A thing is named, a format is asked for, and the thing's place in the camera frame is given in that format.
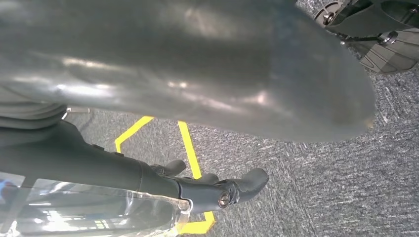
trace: clear plastic cover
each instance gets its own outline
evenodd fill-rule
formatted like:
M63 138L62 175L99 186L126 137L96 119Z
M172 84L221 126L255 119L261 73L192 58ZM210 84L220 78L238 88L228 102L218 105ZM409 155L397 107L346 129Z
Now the clear plastic cover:
M0 237L176 236L188 201L0 172Z

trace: gray carpet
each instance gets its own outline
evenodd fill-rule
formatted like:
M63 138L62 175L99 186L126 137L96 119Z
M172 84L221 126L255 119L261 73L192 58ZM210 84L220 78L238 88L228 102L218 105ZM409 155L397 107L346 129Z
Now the gray carpet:
M299 5L314 14L322 4ZM216 213L206 236L419 236L419 69L371 78L377 119L350 141L302 144L189 125L203 172L230 178L261 167L271 178L254 201ZM88 142L114 151L139 118L94 111L68 119ZM186 160L175 121L151 122L122 149L149 163Z

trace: yellow floor tape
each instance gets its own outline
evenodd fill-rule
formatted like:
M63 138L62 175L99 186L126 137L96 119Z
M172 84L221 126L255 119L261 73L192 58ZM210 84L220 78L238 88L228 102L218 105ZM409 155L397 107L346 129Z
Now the yellow floor tape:
M140 130L140 128L142 128L151 120L153 120L153 117L144 116L140 120L138 120L133 126L127 129L123 134L121 134L115 140L115 146L116 146L117 152L121 152L121 144L125 140L127 140L129 137L134 135L138 130ZM182 135L182 140L185 146L186 154L188 156L188 161L191 166L192 175L195 179L198 179L201 177L201 170L199 168L198 159L196 158L195 150L192 145L192 139L189 134L188 126L186 125L185 122L181 122L181 121L178 122L178 125L180 129L180 133ZM215 224L215 218L212 212L206 212L204 213L204 216L205 216L205 221L187 223L180 231L180 234L205 234L207 233Z

